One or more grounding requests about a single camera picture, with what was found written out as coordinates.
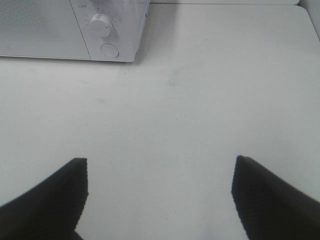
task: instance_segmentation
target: microwave control panel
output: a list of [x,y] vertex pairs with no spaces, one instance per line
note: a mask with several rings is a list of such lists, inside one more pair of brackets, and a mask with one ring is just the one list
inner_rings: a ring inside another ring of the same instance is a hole
[[150,0],[70,0],[92,60],[132,62]]

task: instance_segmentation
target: white tabletop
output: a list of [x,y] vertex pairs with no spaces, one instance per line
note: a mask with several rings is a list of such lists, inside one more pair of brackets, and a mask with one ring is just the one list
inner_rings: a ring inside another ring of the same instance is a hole
[[0,204],[87,157],[84,240],[246,240],[237,155],[320,200],[319,66],[298,6],[152,5],[134,63],[0,58]]
[[156,4],[297,5],[299,0],[151,0],[151,2]]

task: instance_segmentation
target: microwave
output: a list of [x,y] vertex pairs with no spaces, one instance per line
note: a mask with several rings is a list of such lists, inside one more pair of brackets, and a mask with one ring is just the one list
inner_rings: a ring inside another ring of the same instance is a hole
[[133,62],[150,0],[0,0],[0,56]]

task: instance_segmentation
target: microwave door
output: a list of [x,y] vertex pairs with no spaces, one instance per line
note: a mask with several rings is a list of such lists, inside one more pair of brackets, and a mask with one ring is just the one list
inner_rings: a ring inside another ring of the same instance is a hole
[[90,60],[70,0],[0,0],[0,55]]

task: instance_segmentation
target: microwave button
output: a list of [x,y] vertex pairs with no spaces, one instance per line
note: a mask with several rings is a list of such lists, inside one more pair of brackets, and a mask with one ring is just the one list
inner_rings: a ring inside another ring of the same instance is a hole
[[117,58],[119,56],[118,48],[115,45],[109,43],[103,44],[101,46],[101,52],[109,58]]
[[113,19],[103,14],[96,14],[93,16],[90,27],[101,37],[109,36],[114,30],[115,25]]

